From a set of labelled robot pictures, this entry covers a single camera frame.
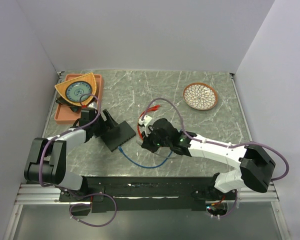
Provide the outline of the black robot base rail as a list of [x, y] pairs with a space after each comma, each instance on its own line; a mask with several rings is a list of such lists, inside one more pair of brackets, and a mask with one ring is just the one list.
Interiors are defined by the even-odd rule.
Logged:
[[62, 203], [107, 211], [205, 211], [206, 202], [234, 200], [235, 191], [214, 189], [216, 177], [84, 177], [80, 190], [61, 188]]

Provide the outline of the black network switch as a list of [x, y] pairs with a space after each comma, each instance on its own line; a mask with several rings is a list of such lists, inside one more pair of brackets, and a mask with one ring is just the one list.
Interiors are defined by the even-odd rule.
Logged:
[[101, 136], [101, 139], [108, 149], [113, 152], [135, 136], [134, 129], [126, 121], [123, 121], [114, 128], [107, 130]]

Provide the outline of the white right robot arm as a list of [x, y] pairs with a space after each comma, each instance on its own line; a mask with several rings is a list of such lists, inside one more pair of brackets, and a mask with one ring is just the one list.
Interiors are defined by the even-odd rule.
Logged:
[[141, 147], [152, 153], [159, 148], [169, 148], [181, 156], [202, 157], [233, 168], [226, 173], [218, 173], [208, 193], [213, 199], [220, 199], [231, 190], [249, 188], [265, 193], [275, 169], [275, 162], [262, 146], [245, 143], [241, 146], [205, 138], [193, 132], [177, 130], [165, 118], [152, 122], [145, 116], [138, 121], [143, 127]]

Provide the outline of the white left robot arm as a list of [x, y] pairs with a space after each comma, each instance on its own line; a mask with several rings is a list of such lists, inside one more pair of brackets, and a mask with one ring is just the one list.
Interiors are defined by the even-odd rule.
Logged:
[[77, 201], [84, 201], [89, 195], [87, 179], [67, 170], [67, 155], [71, 150], [88, 142], [92, 137], [108, 137], [120, 129], [109, 112], [94, 108], [81, 111], [69, 130], [48, 138], [37, 137], [32, 141], [24, 178], [39, 183], [42, 187], [55, 186], [71, 191]]

